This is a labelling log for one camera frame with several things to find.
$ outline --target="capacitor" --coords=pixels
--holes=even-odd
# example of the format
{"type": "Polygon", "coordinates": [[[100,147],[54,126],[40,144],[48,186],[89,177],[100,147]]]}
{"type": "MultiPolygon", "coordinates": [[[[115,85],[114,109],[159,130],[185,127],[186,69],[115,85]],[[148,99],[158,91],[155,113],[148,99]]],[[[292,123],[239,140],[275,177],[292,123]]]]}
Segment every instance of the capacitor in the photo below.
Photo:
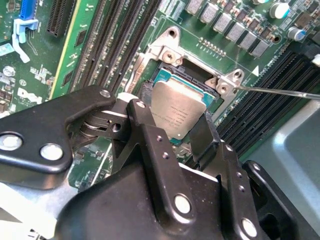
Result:
{"type": "Polygon", "coordinates": [[[283,19],[290,12],[290,6],[286,2],[276,2],[271,5],[269,14],[273,19],[283,19]]]}
{"type": "Polygon", "coordinates": [[[265,4],[269,2],[269,0],[252,0],[253,4],[259,5],[259,4],[265,4]]]}
{"type": "Polygon", "coordinates": [[[294,41],[301,41],[305,38],[306,32],[293,26],[289,28],[287,36],[294,41]]]}

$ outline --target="black bracket hole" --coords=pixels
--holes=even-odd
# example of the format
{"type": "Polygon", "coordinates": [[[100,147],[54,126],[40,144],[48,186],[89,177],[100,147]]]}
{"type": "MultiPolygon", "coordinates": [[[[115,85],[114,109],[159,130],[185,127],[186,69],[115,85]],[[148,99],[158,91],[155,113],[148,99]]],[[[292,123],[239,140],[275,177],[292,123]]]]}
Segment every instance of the black bracket hole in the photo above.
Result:
{"type": "Polygon", "coordinates": [[[244,192],[245,192],[244,186],[241,186],[241,185],[240,185],[240,186],[239,186],[239,190],[244,193],[244,192]]]}
{"type": "Polygon", "coordinates": [[[121,125],[119,123],[115,123],[112,125],[111,129],[112,129],[112,132],[117,133],[120,131],[121,125]]]}
{"type": "Polygon", "coordinates": [[[162,154],[162,158],[164,158],[164,159],[169,159],[169,154],[168,154],[167,152],[164,152],[164,153],[162,154]]]}

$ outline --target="black dimm slot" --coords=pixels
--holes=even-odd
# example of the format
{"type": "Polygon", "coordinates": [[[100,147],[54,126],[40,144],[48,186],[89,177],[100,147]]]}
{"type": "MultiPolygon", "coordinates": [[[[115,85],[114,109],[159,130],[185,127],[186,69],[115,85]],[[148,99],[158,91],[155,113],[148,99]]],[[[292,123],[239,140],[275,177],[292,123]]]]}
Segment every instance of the black dimm slot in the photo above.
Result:
{"type": "MultiPolygon", "coordinates": [[[[319,80],[315,81],[315,82],[311,82],[309,84],[308,81],[306,81],[307,79],[309,79],[310,77],[312,77],[312,75],[317,74],[317,71],[311,70],[308,72],[304,72],[302,74],[301,79],[299,79],[295,85],[292,85],[290,82],[288,83],[289,87],[286,87],[286,89],[288,90],[293,90],[293,91],[310,91],[312,89],[310,89],[312,86],[315,85],[315,83],[319,82],[319,80]]],[[[271,105],[268,106],[264,106],[263,108],[269,108],[271,110],[283,110],[283,111],[288,111],[287,109],[287,104],[285,104],[284,102],[287,101],[287,98],[289,98],[288,96],[283,96],[283,95],[274,95],[274,100],[272,101],[271,105]]],[[[299,101],[300,99],[297,97],[291,98],[292,100],[297,100],[299,101]]],[[[273,113],[272,111],[268,112],[266,115],[262,116],[262,115],[258,115],[257,119],[255,120],[256,122],[256,127],[261,126],[262,124],[265,123],[265,117],[271,116],[273,113]]]]}
{"type": "MultiPolygon", "coordinates": [[[[314,89],[318,84],[319,84],[319,80],[317,82],[314,82],[314,83],[311,83],[309,84],[309,87],[308,88],[305,88],[304,90],[306,92],[310,92],[312,91],[312,89],[314,89]]],[[[271,116],[271,119],[265,121],[267,122],[268,124],[267,125],[261,125],[261,127],[263,127],[262,129],[257,129],[257,134],[254,138],[248,138],[247,141],[244,141],[242,144],[240,144],[238,147],[237,147],[237,153],[239,155],[242,155],[246,152],[246,150],[248,148],[250,148],[250,146],[252,146],[256,141],[258,141],[261,136],[263,135],[263,133],[266,133],[267,131],[271,130],[272,127],[281,119],[283,118],[287,113],[288,113],[288,110],[291,110],[299,101],[301,101],[301,99],[299,98],[294,98],[292,96],[286,96],[285,98],[287,98],[287,100],[283,103],[282,106],[285,106],[285,107],[280,107],[280,112],[276,115],[276,116],[271,116]]]]}
{"type": "MultiPolygon", "coordinates": [[[[292,45],[261,79],[264,88],[310,92],[320,82],[320,70],[298,52],[300,45],[292,45]]],[[[263,138],[282,119],[300,98],[276,94],[249,92],[218,128],[222,139],[232,145],[241,156],[263,138]]]]}
{"type": "Polygon", "coordinates": [[[132,36],[131,41],[127,47],[127,51],[122,56],[121,62],[114,74],[112,82],[109,85],[109,91],[113,94],[118,89],[124,75],[129,68],[133,58],[136,55],[136,52],[151,24],[152,19],[156,15],[161,1],[153,0],[148,4],[147,9],[144,11],[142,16],[142,21],[138,23],[134,31],[134,36],[132,36]]]}
{"type": "Polygon", "coordinates": [[[90,57],[88,59],[89,65],[86,67],[86,71],[82,74],[81,88],[89,85],[94,71],[98,65],[99,56],[103,53],[103,49],[109,41],[109,36],[111,36],[112,23],[116,23],[115,21],[118,19],[116,16],[120,14],[122,10],[121,7],[123,6],[124,2],[125,0],[113,0],[110,3],[107,12],[104,15],[103,23],[99,29],[94,47],[90,53],[90,57]]]}
{"type": "MultiPolygon", "coordinates": [[[[270,88],[271,84],[274,83],[275,79],[284,72],[284,70],[289,66],[289,64],[294,61],[296,58],[295,55],[290,54],[288,58],[283,58],[280,60],[278,64],[278,68],[276,71],[271,72],[266,76],[265,80],[260,81],[256,87],[259,88],[270,88]]],[[[234,109],[231,115],[228,116],[227,119],[225,119],[222,124],[217,128],[220,137],[224,139],[225,134],[228,133],[228,130],[232,128],[235,124],[238,124],[238,117],[241,117],[243,114],[245,114],[249,108],[250,105],[254,104],[256,101],[259,100],[261,96],[260,92],[248,92],[247,95],[244,97],[244,99],[241,100],[240,104],[234,109]]]]}
{"type": "Polygon", "coordinates": [[[96,10],[94,12],[90,27],[88,29],[87,37],[85,40],[85,43],[82,47],[80,59],[77,63],[75,74],[73,74],[71,83],[69,85],[68,92],[73,92],[75,89],[79,89],[79,86],[77,83],[79,82],[81,75],[82,75],[82,68],[85,60],[87,59],[87,50],[90,48],[90,45],[92,44],[93,38],[95,36],[95,29],[98,26],[98,23],[100,21],[101,15],[103,14],[104,7],[107,3],[107,0],[100,0],[96,6],[96,10]]]}
{"type": "MultiPolygon", "coordinates": [[[[291,74],[285,79],[291,80],[292,76],[296,75],[296,74],[299,76],[299,72],[303,69],[304,66],[305,66],[305,64],[302,61],[299,61],[298,72],[295,71],[297,69],[297,68],[295,68],[294,71],[292,71],[291,74]]],[[[281,87],[281,89],[289,90],[289,91],[303,90],[303,89],[300,89],[300,87],[303,83],[304,83],[303,81],[295,81],[294,83],[291,83],[291,81],[283,81],[282,86],[283,85],[285,85],[285,86],[281,87]]],[[[254,116],[247,117],[247,119],[245,120],[248,123],[254,123],[254,128],[259,128],[260,125],[263,124],[260,121],[261,118],[259,120],[259,116],[263,116],[263,121],[264,121],[269,116],[272,116],[278,108],[282,108],[283,102],[281,102],[281,101],[286,100],[286,98],[283,96],[276,95],[276,94],[268,94],[268,93],[267,94],[264,93],[264,98],[267,99],[267,102],[259,104],[258,109],[251,110],[251,112],[254,113],[254,116]]],[[[234,131],[232,131],[231,133],[228,134],[228,137],[226,138],[226,141],[228,141],[228,143],[231,144],[232,139],[236,140],[238,136],[241,136],[241,137],[248,136],[248,131],[251,130],[252,125],[248,125],[248,126],[244,127],[244,129],[239,129],[239,128],[240,127],[236,128],[234,131]]]]}
{"type": "Polygon", "coordinates": [[[138,0],[138,2],[129,2],[128,10],[126,11],[123,20],[120,22],[120,26],[118,27],[119,30],[116,34],[116,37],[114,38],[114,40],[117,41],[113,42],[107,53],[107,56],[101,68],[102,71],[96,80],[97,85],[103,87],[105,86],[107,77],[110,74],[114,63],[118,59],[126,40],[128,39],[130,30],[133,28],[138,18],[139,10],[141,9],[143,3],[144,0],[138,0]]]}
{"type": "MultiPolygon", "coordinates": [[[[297,74],[302,68],[304,67],[303,62],[301,61],[297,61],[294,64],[293,67],[293,71],[288,71],[288,72],[284,72],[284,79],[291,79],[292,75],[297,74]]],[[[281,81],[281,82],[274,82],[275,84],[269,85],[269,88],[272,89],[286,89],[285,86],[287,84],[286,81],[281,81]]],[[[259,95],[259,103],[258,104],[252,104],[249,107],[246,107],[246,113],[241,114],[241,116],[239,116],[237,118],[237,127],[234,127],[233,129],[227,130],[224,134],[224,138],[225,135],[229,135],[232,136],[233,134],[235,134],[236,131],[238,131],[239,128],[244,128],[245,125],[251,123],[251,119],[254,118],[255,116],[257,116],[258,114],[260,114],[260,111],[264,109],[264,107],[268,106],[268,104],[270,103],[270,101],[276,97],[276,95],[270,95],[270,94],[263,94],[263,93],[258,93],[259,95]]]]}

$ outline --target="pcie slot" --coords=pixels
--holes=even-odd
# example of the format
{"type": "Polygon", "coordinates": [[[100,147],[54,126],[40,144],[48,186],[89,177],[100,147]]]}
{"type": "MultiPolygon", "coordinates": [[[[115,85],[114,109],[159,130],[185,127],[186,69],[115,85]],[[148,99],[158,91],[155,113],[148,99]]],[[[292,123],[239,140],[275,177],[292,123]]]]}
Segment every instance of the pcie slot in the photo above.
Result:
{"type": "MultiPolygon", "coordinates": [[[[296,57],[297,56],[295,54],[290,54],[287,58],[284,57],[282,62],[279,62],[279,64],[277,65],[277,70],[266,76],[264,78],[265,80],[259,82],[256,86],[260,88],[271,88],[273,86],[272,83],[275,82],[275,79],[277,79],[280,76],[280,74],[283,73],[285,69],[287,69],[289,64],[291,64],[292,61],[296,59],[296,57]]],[[[254,105],[257,101],[259,101],[261,95],[262,94],[259,92],[248,92],[245,98],[232,112],[232,116],[234,116],[233,119],[230,120],[230,117],[229,120],[225,119],[224,122],[218,127],[217,130],[222,139],[224,139],[225,135],[228,134],[229,129],[238,123],[238,118],[243,116],[246,112],[248,112],[250,106],[254,105]]]]}
{"type": "Polygon", "coordinates": [[[92,18],[90,27],[88,29],[87,37],[82,48],[83,50],[81,52],[78,64],[74,71],[68,92],[73,92],[75,89],[79,89],[77,83],[81,82],[83,69],[86,69],[84,65],[88,60],[87,55],[90,55],[90,46],[93,44],[95,40],[95,36],[96,36],[95,30],[98,28],[106,3],[107,3],[107,0],[98,1],[98,4],[96,6],[96,11],[94,12],[94,16],[92,18]]]}
{"type": "Polygon", "coordinates": [[[149,1],[145,11],[143,12],[141,16],[142,20],[139,21],[137,26],[135,27],[130,39],[130,43],[127,46],[127,50],[121,57],[121,61],[117,66],[114,77],[112,78],[112,81],[108,87],[109,91],[111,91],[112,93],[115,93],[115,91],[118,89],[127,69],[129,68],[133,58],[136,55],[136,52],[149,28],[152,19],[157,13],[160,3],[161,1],[159,0],[149,1]]]}
{"type": "Polygon", "coordinates": [[[99,63],[100,57],[104,52],[104,48],[108,43],[108,41],[110,40],[112,32],[116,26],[117,19],[120,15],[124,2],[125,0],[111,1],[107,9],[107,12],[104,15],[102,26],[98,30],[98,35],[93,45],[93,49],[90,53],[90,57],[88,58],[87,66],[82,73],[82,76],[81,76],[82,81],[80,85],[81,88],[89,85],[94,75],[95,69],[97,69],[97,65],[99,63]]]}
{"type": "MultiPolygon", "coordinates": [[[[295,74],[298,74],[298,72],[304,67],[302,61],[298,60],[293,67],[293,71],[284,72],[283,79],[291,80],[292,76],[295,74]]],[[[288,84],[287,81],[281,81],[281,82],[274,82],[274,84],[270,84],[269,88],[272,89],[286,89],[285,86],[288,84]]],[[[258,104],[252,104],[249,107],[246,107],[246,113],[242,113],[241,116],[237,118],[237,127],[233,127],[232,129],[229,129],[224,134],[224,140],[228,141],[225,135],[233,136],[236,131],[238,131],[240,128],[243,128],[246,124],[251,124],[252,119],[254,119],[255,116],[261,113],[261,110],[264,109],[264,107],[268,106],[273,98],[275,98],[275,95],[270,94],[263,94],[258,93],[259,102],[258,104]]]]}
{"type": "Polygon", "coordinates": [[[53,0],[46,28],[48,33],[57,38],[65,34],[75,2],[75,0],[53,0]]]}
{"type": "Polygon", "coordinates": [[[96,84],[99,86],[105,86],[107,77],[109,76],[116,60],[122,51],[131,30],[136,23],[139,15],[139,10],[141,9],[144,0],[130,1],[128,9],[125,12],[123,20],[119,23],[118,31],[116,37],[114,37],[113,44],[111,45],[106,58],[102,64],[101,72],[96,80],[96,84]]]}
{"type": "MultiPolygon", "coordinates": [[[[312,89],[314,89],[319,84],[319,82],[320,81],[318,80],[316,82],[310,83],[307,88],[304,88],[304,91],[306,92],[312,91],[312,89]]],[[[264,122],[267,122],[268,124],[260,125],[260,128],[256,129],[257,134],[254,134],[256,135],[256,137],[252,137],[252,138],[249,137],[248,140],[244,141],[242,144],[236,145],[237,153],[239,155],[244,154],[250,146],[252,146],[256,141],[258,141],[261,138],[261,135],[263,133],[266,133],[267,131],[269,131],[281,118],[283,118],[288,113],[289,110],[291,110],[300,101],[299,98],[294,98],[294,97],[285,96],[284,98],[287,99],[282,104],[282,106],[285,106],[285,107],[279,108],[280,112],[276,116],[271,116],[271,119],[267,119],[267,121],[264,121],[264,122]]]]}

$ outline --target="screw hole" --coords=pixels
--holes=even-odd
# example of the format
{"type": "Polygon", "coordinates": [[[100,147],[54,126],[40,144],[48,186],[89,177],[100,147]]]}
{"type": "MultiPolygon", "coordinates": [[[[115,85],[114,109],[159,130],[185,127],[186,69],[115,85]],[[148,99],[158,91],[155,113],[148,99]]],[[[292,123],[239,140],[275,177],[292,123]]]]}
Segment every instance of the screw hole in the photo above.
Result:
{"type": "Polygon", "coordinates": [[[244,193],[244,192],[245,192],[244,186],[241,186],[241,185],[240,185],[240,186],[239,186],[239,190],[244,193]]]}
{"type": "Polygon", "coordinates": [[[175,38],[175,37],[176,37],[176,32],[173,31],[173,30],[170,30],[170,31],[169,31],[169,35],[170,35],[171,37],[175,38]]]}
{"type": "Polygon", "coordinates": [[[236,71],[234,74],[233,74],[233,77],[236,78],[236,79],[239,79],[242,77],[242,73],[240,71],[236,71]]]}
{"type": "Polygon", "coordinates": [[[274,44],[277,44],[281,41],[281,37],[280,36],[275,36],[274,39],[273,39],[273,43],[274,44]]]}
{"type": "Polygon", "coordinates": [[[169,159],[169,154],[168,154],[167,152],[164,152],[164,153],[162,154],[162,158],[163,158],[163,159],[169,159]]]}
{"type": "Polygon", "coordinates": [[[227,88],[226,88],[225,86],[223,86],[223,87],[221,88],[221,92],[224,94],[226,91],[227,91],[227,88]]]}
{"type": "Polygon", "coordinates": [[[119,123],[115,123],[112,125],[111,129],[112,129],[112,132],[117,133],[120,131],[121,125],[119,123]]]}

